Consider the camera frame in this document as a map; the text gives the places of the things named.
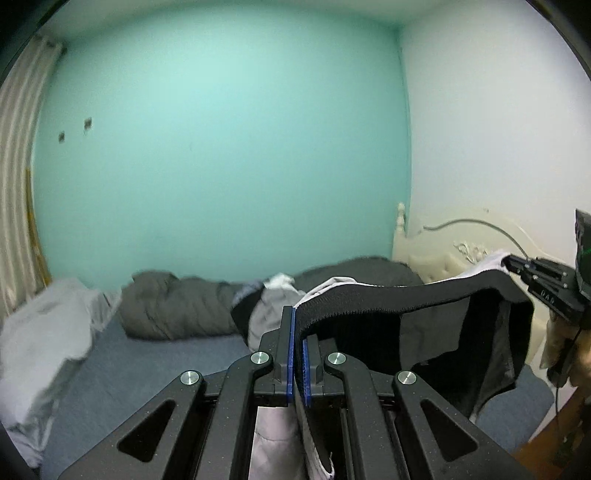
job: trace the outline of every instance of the white fabric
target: white fabric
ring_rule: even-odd
[[[64,389],[119,297],[59,280],[5,319],[0,420],[30,466],[38,466]]]
[[[269,280],[263,282],[265,288],[282,288],[284,290],[297,291],[293,283],[295,282],[293,277],[285,275],[284,273],[278,273],[273,275]]]
[[[0,86],[0,326],[43,282],[27,215],[27,168],[43,89],[61,44],[34,36]]]
[[[258,408],[248,478],[306,479],[302,442],[293,405]]]

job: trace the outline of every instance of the gray comforter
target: gray comforter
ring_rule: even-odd
[[[230,311],[242,284],[177,278],[145,271],[122,292],[119,315],[125,333],[144,340],[180,340],[236,333]]]
[[[361,283],[386,287],[420,285],[417,274],[406,265],[384,257],[360,257],[335,265],[326,265],[295,275],[296,290],[307,292],[331,277],[353,277]],[[122,292],[119,317],[127,336],[143,340],[181,340],[190,337],[230,335],[238,332],[232,320],[232,300],[243,287],[240,283],[214,282],[199,277],[177,278],[166,271],[144,271],[133,276]],[[264,310],[263,305],[281,303],[271,300],[280,292],[266,292],[258,308],[260,322],[254,328],[260,335],[264,327],[281,319],[281,309]],[[297,301],[290,298],[288,303]]]

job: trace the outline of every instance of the curtain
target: curtain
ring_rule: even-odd
[[[62,48],[33,36],[0,86],[0,326],[50,281],[37,242],[29,168],[44,88]]]

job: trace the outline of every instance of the black cloth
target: black cloth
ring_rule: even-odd
[[[335,338],[339,351],[390,375],[402,370],[401,345],[414,342],[419,353],[409,356],[411,369],[469,417],[514,386],[533,311],[498,270],[417,287],[335,287],[296,311],[296,379],[302,385],[302,341],[313,333]]]
[[[421,278],[403,263],[384,257],[358,257],[294,275],[294,287],[308,292],[332,277],[352,277],[359,283],[385,287],[423,285]]]
[[[236,305],[231,312],[232,320],[234,321],[234,325],[238,329],[238,332],[244,338],[244,341],[248,345],[248,325],[251,319],[251,314],[256,304],[261,299],[262,292],[265,290],[265,287],[259,288],[257,291],[248,294],[244,297],[238,305]]]

